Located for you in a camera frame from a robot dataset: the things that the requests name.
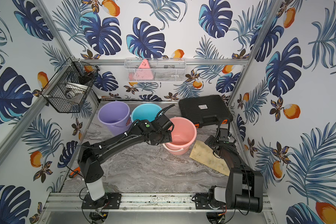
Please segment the yellow cleaning cloth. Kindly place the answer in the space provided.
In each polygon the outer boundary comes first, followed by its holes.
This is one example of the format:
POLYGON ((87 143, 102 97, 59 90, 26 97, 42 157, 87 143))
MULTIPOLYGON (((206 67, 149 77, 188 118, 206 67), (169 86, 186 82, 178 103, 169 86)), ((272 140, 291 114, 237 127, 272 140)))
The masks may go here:
POLYGON ((189 157, 223 175, 229 176, 230 174, 226 162, 216 157, 213 150, 202 141, 195 142, 189 157))

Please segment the pink plastic bucket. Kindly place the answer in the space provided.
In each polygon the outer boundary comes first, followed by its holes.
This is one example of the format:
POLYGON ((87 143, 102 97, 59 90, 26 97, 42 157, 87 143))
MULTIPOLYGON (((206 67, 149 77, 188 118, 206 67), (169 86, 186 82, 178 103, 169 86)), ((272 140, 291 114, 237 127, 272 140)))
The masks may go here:
POLYGON ((183 117, 173 117, 170 121, 174 124, 174 128, 169 129, 172 130, 172 141, 163 143, 163 147, 173 155, 183 155, 196 140, 197 128, 183 117))

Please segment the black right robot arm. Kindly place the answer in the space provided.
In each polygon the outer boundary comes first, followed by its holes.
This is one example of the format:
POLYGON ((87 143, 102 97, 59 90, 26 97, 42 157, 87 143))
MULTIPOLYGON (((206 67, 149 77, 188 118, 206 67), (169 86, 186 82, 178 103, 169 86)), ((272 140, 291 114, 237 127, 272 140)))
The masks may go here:
POLYGON ((234 142, 229 142, 230 125, 218 125, 215 135, 204 143, 215 157, 229 168, 226 187, 212 186, 208 192, 211 207, 260 213, 263 209, 263 175, 250 168, 241 158, 234 142))

